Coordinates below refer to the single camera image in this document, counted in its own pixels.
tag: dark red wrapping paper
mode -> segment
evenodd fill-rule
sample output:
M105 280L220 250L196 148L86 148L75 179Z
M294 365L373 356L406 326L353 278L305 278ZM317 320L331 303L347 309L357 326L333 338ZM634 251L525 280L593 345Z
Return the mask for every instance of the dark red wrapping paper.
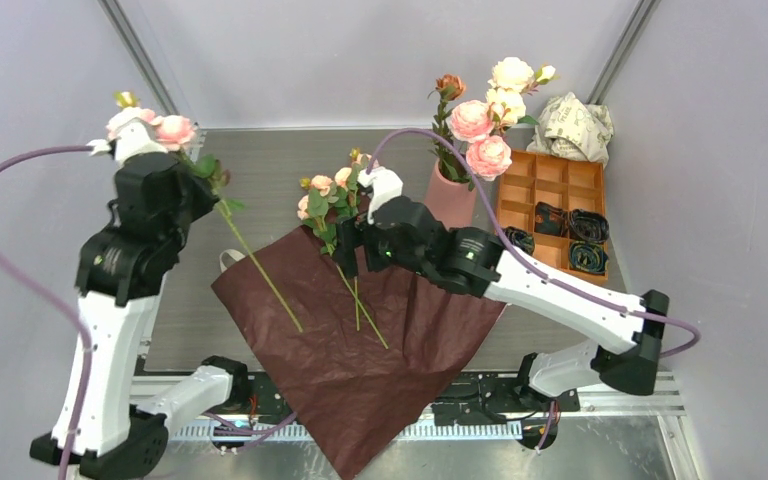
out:
M361 316L322 243L299 227L256 253L304 327L299 333L250 259L213 284L287 403L344 480L415 422L466 366L504 305L452 295L400 268L369 273Z

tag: crumpled paper bag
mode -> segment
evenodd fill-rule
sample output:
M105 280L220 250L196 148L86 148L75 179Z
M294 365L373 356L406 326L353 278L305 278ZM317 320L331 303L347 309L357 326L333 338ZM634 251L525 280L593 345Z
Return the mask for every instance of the crumpled paper bag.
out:
M537 121L526 151L607 165L608 142L614 136L608 107L584 105L570 92L552 97Z
M299 421L344 480L352 479L472 359L504 304L452 295L407 270L369 273L360 297L386 350L307 227L255 253L304 327L299 333L250 258L213 291Z

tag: pink vase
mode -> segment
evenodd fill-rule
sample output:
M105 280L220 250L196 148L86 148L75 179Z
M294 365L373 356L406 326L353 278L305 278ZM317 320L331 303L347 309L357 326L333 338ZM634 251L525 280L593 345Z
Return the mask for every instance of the pink vase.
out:
M446 228L472 225L475 196L475 189L470 192L468 183L456 183L443 177L439 159L434 163L424 203L434 218L443 222Z

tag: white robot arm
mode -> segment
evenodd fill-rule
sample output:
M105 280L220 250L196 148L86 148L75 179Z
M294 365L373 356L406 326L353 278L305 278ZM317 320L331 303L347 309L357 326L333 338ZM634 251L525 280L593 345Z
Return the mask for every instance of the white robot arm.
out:
M144 477L170 435L218 405L245 405L251 393L246 365L211 357L167 391L129 403L140 336L157 315L165 275L178 263L192 222L217 201L207 182L151 132L134 120L115 141L91 142L93 154L109 153L119 166L117 198L108 205L110 223L81 248L78 307L91 335L93 368L69 453L82 476L98 480ZM83 367L79 341L60 417L31 443L32 458L59 463Z
M663 324L632 312L664 315L669 299L656 291L643 297L607 290L561 272L518 250L541 278L505 250L495 234L467 227L446 231L428 209L402 196L402 182L384 167L361 172L358 183L372 194L365 215L338 226L336 255L344 271L357 272L355 247L366 249L367 268L398 265L444 290L523 307L577 330L589 340L554 353L527 355L519 376L523 395L544 403L589 385L607 385L633 395L654 390ZM591 297L625 307L619 313L558 286L563 282Z

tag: white handle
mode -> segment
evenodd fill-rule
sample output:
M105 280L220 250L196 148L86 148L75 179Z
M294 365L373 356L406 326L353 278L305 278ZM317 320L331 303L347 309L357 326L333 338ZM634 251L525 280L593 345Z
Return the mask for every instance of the white handle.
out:
M239 262L240 260L246 258L245 255L243 255L241 252L234 250L232 248L229 248L228 250L224 250L222 253L219 254L219 271L222 273L225 273L225 270L228 270L228 267L233 265L225 265L225 256L231 257L231 260L234 261L234 263Z

